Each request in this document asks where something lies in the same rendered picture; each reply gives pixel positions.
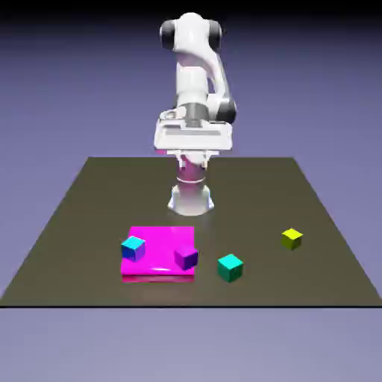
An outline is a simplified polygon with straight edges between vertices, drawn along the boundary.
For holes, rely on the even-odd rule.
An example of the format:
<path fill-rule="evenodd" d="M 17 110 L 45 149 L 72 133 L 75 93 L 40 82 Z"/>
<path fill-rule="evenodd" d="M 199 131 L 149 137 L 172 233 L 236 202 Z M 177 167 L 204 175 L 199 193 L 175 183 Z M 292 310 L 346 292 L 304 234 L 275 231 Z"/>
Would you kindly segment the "large magenta box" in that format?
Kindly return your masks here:
<path fill-rule="evenodd" d="M 186 271 L 176 265 L 177 248 L 194 248 L 192 226 L 132 226 L 129 236 L 145 240 L 145 255 L 137 262 L 122 258 L 120 274 L 125 282 L 192 282 L 196 266 Z"/>

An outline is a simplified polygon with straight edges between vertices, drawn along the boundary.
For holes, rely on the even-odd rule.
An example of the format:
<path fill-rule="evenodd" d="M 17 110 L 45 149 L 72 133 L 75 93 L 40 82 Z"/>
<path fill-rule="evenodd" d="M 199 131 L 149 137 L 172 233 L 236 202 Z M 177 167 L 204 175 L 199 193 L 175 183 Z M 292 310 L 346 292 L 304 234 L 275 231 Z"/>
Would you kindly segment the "small purple cube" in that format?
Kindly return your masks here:
<path fill-rule="evenodd" d="M 175 263 L 186 271 L 198 264 L 198 250 L 192 246 L 177 248 L 174 254 Z"/>

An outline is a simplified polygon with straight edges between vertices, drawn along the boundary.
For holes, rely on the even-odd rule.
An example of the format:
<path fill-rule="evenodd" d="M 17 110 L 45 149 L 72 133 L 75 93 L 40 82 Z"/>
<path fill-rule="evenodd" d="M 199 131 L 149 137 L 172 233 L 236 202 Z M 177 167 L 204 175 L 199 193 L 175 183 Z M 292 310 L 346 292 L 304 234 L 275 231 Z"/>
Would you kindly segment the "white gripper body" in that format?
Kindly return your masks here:
<path fill-rule="evenodd" d="M 154 147 L 162 151 L 230 151 L 233 129 L 228 123 L 200 121 L 199 127 L 187 127 L 184 119 L 159 119 Z"/>

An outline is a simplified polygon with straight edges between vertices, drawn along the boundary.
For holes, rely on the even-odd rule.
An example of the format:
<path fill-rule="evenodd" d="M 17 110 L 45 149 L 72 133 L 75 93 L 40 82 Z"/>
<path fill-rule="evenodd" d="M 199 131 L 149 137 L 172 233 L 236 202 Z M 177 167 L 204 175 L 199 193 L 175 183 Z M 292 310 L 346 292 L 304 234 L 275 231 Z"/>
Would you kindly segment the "small teal cube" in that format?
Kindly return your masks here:
<path fill-rule="evenodd" d="M 234 254 L 227 254 L 217 260 L 217 272 L 228 283 L 242 276 L 243 266 L 244 262 Z"/>

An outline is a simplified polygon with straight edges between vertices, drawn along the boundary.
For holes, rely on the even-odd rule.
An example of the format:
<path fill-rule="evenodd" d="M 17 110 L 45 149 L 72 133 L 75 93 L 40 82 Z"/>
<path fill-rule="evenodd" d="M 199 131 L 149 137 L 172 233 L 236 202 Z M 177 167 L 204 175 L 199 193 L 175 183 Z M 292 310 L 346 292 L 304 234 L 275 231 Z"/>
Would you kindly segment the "small yellow cube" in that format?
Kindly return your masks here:
<path fill-rule="evenodd" d="M 295 250 L 302 244 L 303 233 L 289 228 L 281 234 L 281 244 L 289 250 Z"/>

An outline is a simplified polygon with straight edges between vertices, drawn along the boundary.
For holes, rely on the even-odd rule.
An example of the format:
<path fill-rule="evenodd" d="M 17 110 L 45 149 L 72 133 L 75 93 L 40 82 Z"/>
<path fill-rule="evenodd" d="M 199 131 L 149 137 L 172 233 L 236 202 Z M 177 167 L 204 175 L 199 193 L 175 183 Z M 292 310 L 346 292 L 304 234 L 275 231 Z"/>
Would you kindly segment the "small blue cube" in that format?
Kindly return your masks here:
<path fill-rule="evenodd" d="M 145 240 L 129 236 L 121 243 L 122 258 L 132 262 L 139 261 L 145 255 Z"/>

